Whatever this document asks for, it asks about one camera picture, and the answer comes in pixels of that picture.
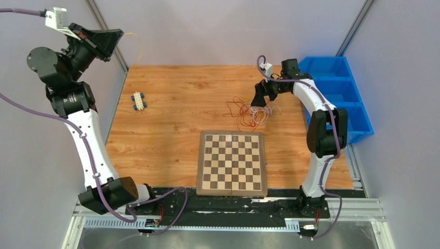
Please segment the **chessboard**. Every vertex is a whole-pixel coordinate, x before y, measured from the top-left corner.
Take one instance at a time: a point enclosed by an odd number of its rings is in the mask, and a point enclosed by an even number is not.
[[[264,152],[263,134],[260,132],[202,132],[197,194],[266,196]]]

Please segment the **cable connector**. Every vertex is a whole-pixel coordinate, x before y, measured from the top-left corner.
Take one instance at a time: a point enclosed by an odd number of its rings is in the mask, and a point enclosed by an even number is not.
[[[304,230],[317,230],[318,226],[316,224],[312,224],[312,225],[304,225],[302,227],[302,229]]]
[[[47,9],[40,10],[40,17],[46,17]]]

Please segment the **orange wire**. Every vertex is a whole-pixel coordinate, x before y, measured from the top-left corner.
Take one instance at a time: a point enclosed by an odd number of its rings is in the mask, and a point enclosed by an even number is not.
[[[319,219],[321,218],[321,212],[319,210],[317,210],[317,217],[315,220],[315,224],[319,224]]]
[[[234,105],[236,105],[239,108],[238,114],[234,115],[232,113],[232,108],[229,106],[229,104],[234,104]],[[246,121],[246,118],[245,118],[246,114],[249,112],[249,109],[251,108],[250,104],[245,104],[244,101],[241,98],[239,98],[237,96],[234,96],[232,98],[232,101],[227,101],[226,102],[226,105],[229,108],[229,112],[231,114],[231,117],[236,118],[236,126],[237,126],[237,129],[239,131],[241,131],[241,129],[238,126],[238,124],[242,125],[243,127],[251,127],[251,128],[253,128],[252,131],[255,131],[255,129],[257,129],[258,123],[256,123],[254,120]]]

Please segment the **white wire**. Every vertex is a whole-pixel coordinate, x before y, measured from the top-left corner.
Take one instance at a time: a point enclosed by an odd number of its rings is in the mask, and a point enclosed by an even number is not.
[[[265,106],[265,107],[258,107],[258,106],[251,106],[251,108],[249,109],[249,112],[252,114],[252,120],[259,124],[262,125],[264,124],[268,119],[269,116],[273,113],[273,109],[277,107],[280,111],[281,108],[279,106],[274,106],[274,107],[269,107],[269,106]],[[257,116],[259,113],[263,113],[263,118],[261,118],[259,121],[257,121]]]

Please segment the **red wire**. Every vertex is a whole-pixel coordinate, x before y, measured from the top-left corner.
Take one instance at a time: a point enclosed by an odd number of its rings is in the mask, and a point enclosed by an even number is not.
[[[319,210],[317,210],[317,217],[315,220],[315,224],[319,225],[319,219],[321,218],[321,212]]]
[[[232,108],[229,106],[229,104],[234,104],[239,108],[239,112],[236,115],[234,115],[232,113]],[[231,117],[236,118],[236,126],[239,131],[241,131],[241,130],[240,130],[240,127],[238,126],[238,124],[242,125],[243,127],[251,127],[251,128],[253,128],[252,131],[255,131],[255,129],[257,129],[258,123],[256,123],[253,119],[250,121],[246,120],[246,114],[248,114],[249,109],[251,108],[250,104],[245,104],[241,98],[234,96],[232,98],[232,101],[226,102],[226,105],[229,108],[229,112],[231,114]]]
[[[160,209],[160,222],[162,222],[163,221],[163,216],[164,216],[164,214],[165,214],[165,208],[163,208],[163,205],[162,204],[160,204],[159,206],[158,206],[158,208]]]

